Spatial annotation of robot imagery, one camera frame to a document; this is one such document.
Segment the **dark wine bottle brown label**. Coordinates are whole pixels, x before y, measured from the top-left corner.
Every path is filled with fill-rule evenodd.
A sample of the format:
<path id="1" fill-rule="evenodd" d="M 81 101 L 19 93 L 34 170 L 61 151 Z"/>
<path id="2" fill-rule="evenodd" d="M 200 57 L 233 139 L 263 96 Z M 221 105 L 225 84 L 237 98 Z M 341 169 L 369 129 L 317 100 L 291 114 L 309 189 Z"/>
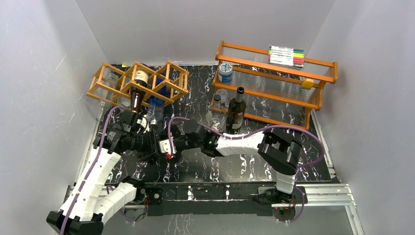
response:
<path id="1" fill-rule="evenodd" d="M 246 110 L 246 102 L 243 99 L 244 92 L 243 87 L 238 87 L 235 98 L 229 103 L 226 129 L 230 134 L 236 134 L 242 126 Z"/>

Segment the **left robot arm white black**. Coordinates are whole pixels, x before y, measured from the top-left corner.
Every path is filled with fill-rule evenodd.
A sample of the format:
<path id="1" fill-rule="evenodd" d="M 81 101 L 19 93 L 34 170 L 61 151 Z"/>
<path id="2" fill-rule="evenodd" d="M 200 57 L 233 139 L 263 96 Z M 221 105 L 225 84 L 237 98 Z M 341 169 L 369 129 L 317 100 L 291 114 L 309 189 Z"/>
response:
<path id="1" fill-rule="evenodd" d="M 100 235 L 104 225 L 128 203 L 160 204 L 161 189 L 149 188 L 131 176 L 124 178 L 107 195 L 100 197 L 113 167 L 126 151 L 137 151 L 144 161 L 160 153 L 152 118 L 125 110 L 113 126 L 107 116 L 93 142 L 91 157 L 75 188 L 58 211 L 51 211 L 47 224 L 60 235 Z"/>

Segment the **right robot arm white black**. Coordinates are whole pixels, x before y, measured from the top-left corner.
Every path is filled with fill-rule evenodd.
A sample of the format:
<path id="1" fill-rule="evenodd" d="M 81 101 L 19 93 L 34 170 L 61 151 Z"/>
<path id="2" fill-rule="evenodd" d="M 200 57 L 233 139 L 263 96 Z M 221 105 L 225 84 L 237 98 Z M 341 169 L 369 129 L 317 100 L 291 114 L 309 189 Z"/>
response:
<path id="1" fill-rule="evenodd" d="M 210 157 L 230 155 L 261 156 L 276 172 L 276 198 L 287 203 L 295 196 L 295 178 L 302 149 L 301 141 L 290 136 L 281 125 L 271 125 L 244 135 L 222 134 L 194 119 L 184 119 L 184 135 L 174 137 L 167 127 L 171 156 L 199 148 Z"/>

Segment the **clear glass bottle black cap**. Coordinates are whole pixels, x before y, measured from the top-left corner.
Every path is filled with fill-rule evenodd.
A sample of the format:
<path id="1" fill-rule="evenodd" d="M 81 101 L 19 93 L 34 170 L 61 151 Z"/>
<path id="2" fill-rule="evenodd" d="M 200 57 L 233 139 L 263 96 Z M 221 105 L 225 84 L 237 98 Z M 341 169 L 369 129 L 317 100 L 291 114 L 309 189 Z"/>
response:
<path id="1" fill-rule="evenodd" d="M 221 96 L 216 94 L 206 114 L 207 124 L 210 128 L 223 133 L 226 127 L 226 117 L 226 110 L 221 105 Z"/>

